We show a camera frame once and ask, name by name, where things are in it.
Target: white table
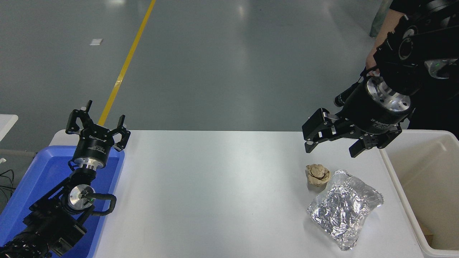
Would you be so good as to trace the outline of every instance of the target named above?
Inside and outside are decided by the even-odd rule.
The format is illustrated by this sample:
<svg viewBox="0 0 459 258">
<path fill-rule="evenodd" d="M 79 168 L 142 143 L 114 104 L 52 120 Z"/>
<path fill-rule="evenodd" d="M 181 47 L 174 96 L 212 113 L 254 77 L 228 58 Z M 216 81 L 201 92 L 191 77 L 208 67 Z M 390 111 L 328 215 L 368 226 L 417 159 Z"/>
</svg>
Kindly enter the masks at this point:
<svg viewBox="0 0 459 258">
<path fill-rule="evenodd" d="M 11 127 L 16 123 L 17 115 L 0 114 L 0 141 L 10 131 Z"/>
<path fill-rule="evenodd" d="M 51 145 L 75 145 L 58 132 Z M 304 151 L 300 132 L 132 131 L 96 258 L 423 257 L 377 149 L 353 140 Z M 383 194 L 341 251 L 308 217 L 305 166 L 346 169 Z"/>
</svg>

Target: yellow floor line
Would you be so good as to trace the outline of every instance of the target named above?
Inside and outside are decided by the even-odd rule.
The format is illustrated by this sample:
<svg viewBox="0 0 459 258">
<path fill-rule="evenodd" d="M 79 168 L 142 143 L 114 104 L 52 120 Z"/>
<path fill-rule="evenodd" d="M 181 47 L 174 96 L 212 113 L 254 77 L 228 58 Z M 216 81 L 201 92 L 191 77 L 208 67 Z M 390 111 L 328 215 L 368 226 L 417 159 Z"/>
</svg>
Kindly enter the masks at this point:
<svg viewBox="0 0 459 258">
<path fill-rule="evenodd" d="M 137 32 L 137 35 L 135 36 L 134 42 L 132 43 L 128 56 L 126 57 L 123 67 L 121 68 L 121 71 L 118 75 L 118 79 L 116 80 L 115 86 L 113 87 L 112 92 L 110 93 L 110 96 L 108 97 L 108 101 L 105 104 L 104 111 L 102 111 L 101 118 L 99 119 L 99 122 L 97 122 L 100 126 L 104 126 L 105 120 L 107 120 L 108 113 L 110 112 L 113 102 L 115 101 L 119 87 L 121 86 L 121 83 L 123 82 L 124 75 L 126 74 L 129 64 L 131 63 L 132 56 L 134 55 L 135 49 L 137 48 L 140 37 L 142 36 L 143 30 L 148 21 L 148 18 L 150 17 L 150 13 L 153 10 L 153 6 L 155 5 L 155 2 L 156 0 L 151 0 L 150 6 L 148 7 L 148 10 L 146 11 L 142 24 L 140 25 L 139 31 Z"/>
</svg>

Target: gray floor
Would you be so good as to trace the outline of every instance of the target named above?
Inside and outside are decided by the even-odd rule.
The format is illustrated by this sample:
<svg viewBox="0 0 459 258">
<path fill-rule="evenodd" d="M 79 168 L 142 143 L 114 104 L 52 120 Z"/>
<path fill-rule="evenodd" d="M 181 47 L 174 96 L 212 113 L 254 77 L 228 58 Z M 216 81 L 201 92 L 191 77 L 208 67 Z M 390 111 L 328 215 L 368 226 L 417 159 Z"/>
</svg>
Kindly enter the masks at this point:
<svg viewBox="0 0 459 258">
<path fill-rule="evenodd" d="M 1 1 L 0 113 L 19 120 L 0 149 L 39 151 L 89 99 L 97 121 L 149 3 Z M 157 0 L 105 126 L 300 131 L 358 79 L 379 3 Z M 30 159 L 7 158 L 17 185 Z"/>
</svg>

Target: foil-wrapped package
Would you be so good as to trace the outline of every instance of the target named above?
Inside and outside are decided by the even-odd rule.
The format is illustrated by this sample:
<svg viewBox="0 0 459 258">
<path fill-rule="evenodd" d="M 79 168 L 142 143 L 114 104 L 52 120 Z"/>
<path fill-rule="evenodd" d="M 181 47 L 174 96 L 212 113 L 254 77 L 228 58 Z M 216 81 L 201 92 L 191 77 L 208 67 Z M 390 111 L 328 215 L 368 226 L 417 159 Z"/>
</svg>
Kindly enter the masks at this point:
<svg viewBox="0 0 459 258">
<path fill-rule="evenodd" d="M 368 214 L 383 202 L 382 194 L 373 187 L 337 170 L 309 205 L 308 213 L 346 251 L 355 246 Z"/>
</svg>

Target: white storage container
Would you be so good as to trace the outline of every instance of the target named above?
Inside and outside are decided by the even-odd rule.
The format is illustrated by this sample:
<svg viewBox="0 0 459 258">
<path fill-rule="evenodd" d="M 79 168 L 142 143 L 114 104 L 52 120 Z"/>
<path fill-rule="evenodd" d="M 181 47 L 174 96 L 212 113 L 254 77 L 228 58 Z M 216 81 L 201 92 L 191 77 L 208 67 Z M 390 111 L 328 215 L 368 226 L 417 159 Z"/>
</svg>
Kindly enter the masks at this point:
<svg viewBox="0 0 459 258">
<path fill-rule="evenodd" d="M 459 258 L 459 141 L 404 130 L 381 154 L 424 256 Z M 433 233 L 432 247 L 418 221 Z"/>
</svg>

